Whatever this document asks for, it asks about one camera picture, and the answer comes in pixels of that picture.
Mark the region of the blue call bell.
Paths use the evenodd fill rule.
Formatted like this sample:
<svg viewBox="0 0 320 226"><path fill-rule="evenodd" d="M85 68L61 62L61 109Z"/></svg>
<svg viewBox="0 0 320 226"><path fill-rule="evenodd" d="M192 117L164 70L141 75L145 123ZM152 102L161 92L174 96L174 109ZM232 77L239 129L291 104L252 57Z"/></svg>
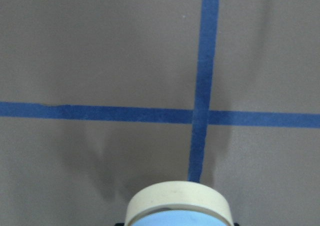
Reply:
<svg viewBox="0 0 320 226"><path fill-rule="evenodd" d="M191 181L150 185L130 200L126 226L232 226L230 206L216 190Z"/></svg>

